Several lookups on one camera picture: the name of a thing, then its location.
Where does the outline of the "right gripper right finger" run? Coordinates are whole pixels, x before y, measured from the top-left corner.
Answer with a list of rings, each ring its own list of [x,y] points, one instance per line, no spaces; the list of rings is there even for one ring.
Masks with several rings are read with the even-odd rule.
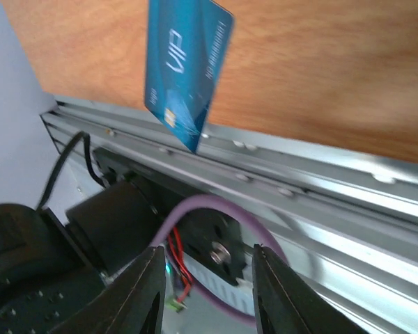
[[[256,244],[252,258],[258,333],[365,333],[333,308],[269,247]]]

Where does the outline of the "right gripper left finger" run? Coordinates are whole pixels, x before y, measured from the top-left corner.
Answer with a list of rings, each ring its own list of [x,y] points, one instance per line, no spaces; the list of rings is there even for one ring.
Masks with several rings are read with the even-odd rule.
[[[97,298],[52,333],[161,333],[166,287],[162,246],[148,247]]]

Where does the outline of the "blue card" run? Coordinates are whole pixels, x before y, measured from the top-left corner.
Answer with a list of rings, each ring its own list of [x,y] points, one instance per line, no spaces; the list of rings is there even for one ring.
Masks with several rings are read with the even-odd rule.
[[[149,1],[145,107],[196,152],[234,27],[214,1]]]

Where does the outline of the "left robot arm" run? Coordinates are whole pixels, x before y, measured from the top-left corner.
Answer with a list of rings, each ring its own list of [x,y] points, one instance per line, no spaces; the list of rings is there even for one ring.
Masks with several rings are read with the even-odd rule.
[[[160,217],[119,182],[69,209],[0,205],[0,333],[160,333]]]

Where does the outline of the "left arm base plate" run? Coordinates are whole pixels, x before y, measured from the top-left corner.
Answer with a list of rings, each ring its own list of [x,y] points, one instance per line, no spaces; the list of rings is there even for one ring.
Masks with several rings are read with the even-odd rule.
[[[116,181],[127,180],[144,195],[160,223],[184,199],[202,190],[147,167],[106,148],[96,148],[93,156],[102,174]],[[232,286],[244,278],[246,267],[240,224],[213,209],[195,209],[177,224],[183,251]]]

